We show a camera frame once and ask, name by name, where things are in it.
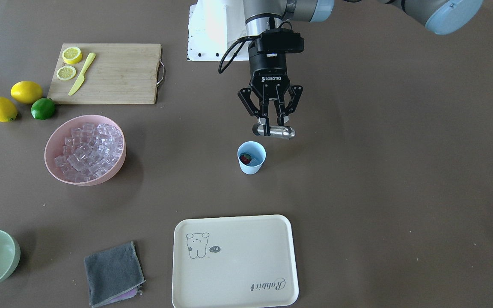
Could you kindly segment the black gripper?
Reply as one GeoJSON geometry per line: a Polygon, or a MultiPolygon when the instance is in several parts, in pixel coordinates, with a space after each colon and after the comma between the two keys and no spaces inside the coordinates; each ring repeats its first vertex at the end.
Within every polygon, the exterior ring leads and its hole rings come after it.
{"type": "Polygon", "coordinates": [[[287,50],[272,50],[270,53],[249,47],[249,67],[251,78],[247,88],[238,91],[238,97],[249,115],[257,118],[252,132],[258,136],[270,136],[268,103],[265,100],[278,100],[275,103],[277,125],[284,126],[289,115],[294,113],[303,94],[304,87],[291,85],[286,68],[287,50]],[[256,107],[251,99],[252,92],[260,101],[256,107]],[[289,95],[285,104],[284,95],[289,95]]]}

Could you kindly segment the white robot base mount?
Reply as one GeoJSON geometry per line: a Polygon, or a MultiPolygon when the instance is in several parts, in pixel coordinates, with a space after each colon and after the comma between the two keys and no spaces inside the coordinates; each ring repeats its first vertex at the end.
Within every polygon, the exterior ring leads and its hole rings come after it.
{"type": "Polygon", "coordinates": [[[242,0],[198,0],[189,8],[189,61],[220,61],[229,47],[247,35],[242,0]]]}

